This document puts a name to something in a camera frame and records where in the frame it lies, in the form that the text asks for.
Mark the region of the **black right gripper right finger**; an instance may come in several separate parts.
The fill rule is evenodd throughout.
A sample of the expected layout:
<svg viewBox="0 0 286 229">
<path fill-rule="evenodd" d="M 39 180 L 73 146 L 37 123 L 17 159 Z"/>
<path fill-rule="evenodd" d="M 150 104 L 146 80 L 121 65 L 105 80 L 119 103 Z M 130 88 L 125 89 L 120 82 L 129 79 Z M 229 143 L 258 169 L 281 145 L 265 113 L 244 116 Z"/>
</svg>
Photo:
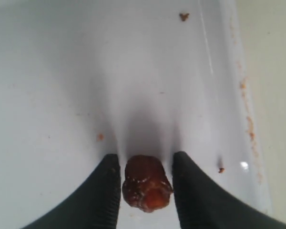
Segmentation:
<svg viewBox="0 0 286 229">
<path fill-rule="evenodd" d="M 216 184 L 186 152 L 172 164 L 174 201 L 183 229 L 286 229 Z"/>
</svg>

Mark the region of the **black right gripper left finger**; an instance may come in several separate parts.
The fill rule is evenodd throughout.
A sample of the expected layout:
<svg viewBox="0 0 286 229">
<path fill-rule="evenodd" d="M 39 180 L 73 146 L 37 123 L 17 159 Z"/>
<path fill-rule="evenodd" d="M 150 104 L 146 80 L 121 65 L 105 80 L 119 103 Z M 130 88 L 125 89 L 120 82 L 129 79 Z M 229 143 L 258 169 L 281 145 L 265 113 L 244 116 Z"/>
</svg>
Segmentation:
<svg viewBox="0 0 286 229">
<path fill-rule="evenodd" d="M 69 197 L 26 228 L 114 229 L 120 200 L 119 158 L 116 154 L 107 154 Z"/>
</svg>

